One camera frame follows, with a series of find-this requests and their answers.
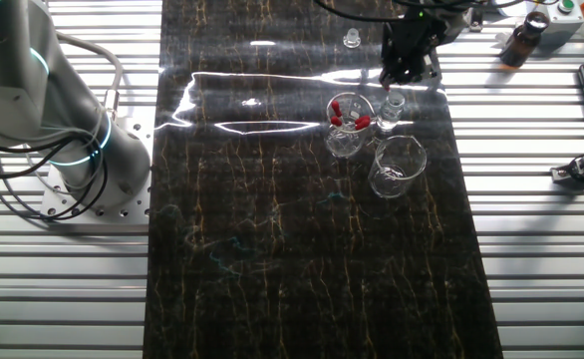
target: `black marble surface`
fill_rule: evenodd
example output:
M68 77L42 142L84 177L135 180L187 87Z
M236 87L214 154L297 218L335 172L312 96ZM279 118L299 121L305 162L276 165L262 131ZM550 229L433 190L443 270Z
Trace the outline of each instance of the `black marble surface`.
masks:
M502 357L443 91L402 87L429 160L403 197L370 190L374 143L325 148L329 99L387 95L381 26L164 1L145 358Z

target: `mounting plate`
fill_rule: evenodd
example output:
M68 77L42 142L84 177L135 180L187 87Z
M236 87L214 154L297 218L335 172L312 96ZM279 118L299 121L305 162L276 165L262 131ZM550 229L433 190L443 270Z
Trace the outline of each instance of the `mounting plate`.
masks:
M151 157L153 127L151 125L142 125L142 122L152 124L153 119L150 119L150 121L140 121L139 119L132 117L120 118L116 120L116 126L140 138ZM48 183L53 187L58 186L61 189L65 189L60 172L53 166L51 166L51 170L49 171ZM129 202L114 208L90 209L76 218L65 220L64 223L147 225L150 212L150 184L151 176L148 176L144 188ZM59 194L45 188L44 199L42 200L40 211L45 214L49 212L52 213L53 211L59 213L68 208L75 201L76 200L68 194Z

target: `amber bottle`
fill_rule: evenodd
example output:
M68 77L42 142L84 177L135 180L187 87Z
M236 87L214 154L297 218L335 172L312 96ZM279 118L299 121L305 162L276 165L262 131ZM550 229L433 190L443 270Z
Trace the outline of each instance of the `amber bottle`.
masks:
M541 12L530 12L524 19L524 24L513 30L513 34L500 53L503 64L520 67L529 58L533 50L540 44L544 29L549 26L549 18Z

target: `glass beaker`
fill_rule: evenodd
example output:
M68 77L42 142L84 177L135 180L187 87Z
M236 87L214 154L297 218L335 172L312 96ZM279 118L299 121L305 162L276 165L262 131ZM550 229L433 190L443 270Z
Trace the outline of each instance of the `glass beaker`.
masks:
M368 181L383 198L405 194L427 165L423 146L412 136L392 136L379 144Z
M343 123L341 126L330 124L332 117L338 115L332 108L335 101L339 104L342 114L339 118ZM325 137L325 146L337 158L347 158L361 149L370 133L370 126L356 130L356 121L369 116L373 122L376 116L372 104L355 93L343 93L332 98L328 103L326 115L330 126Z
M376 124L381 131L393 129L401 119L405 107L405 96L393 90L388 93L387 99L381 105Z

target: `clear glass bottle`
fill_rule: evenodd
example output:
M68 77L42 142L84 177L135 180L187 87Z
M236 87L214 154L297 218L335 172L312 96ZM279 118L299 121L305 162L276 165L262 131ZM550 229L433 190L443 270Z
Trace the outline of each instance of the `clear glass bottle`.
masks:
M377 126L382 131L393 129L401 119L405 107L405 96L398 91L390 91L387 99L381 105L377 118Z
M549 18L541 12L530 12L524 24L513 30L513 34L500 53L503 64L520 67L540 44L542 32L549 26Z

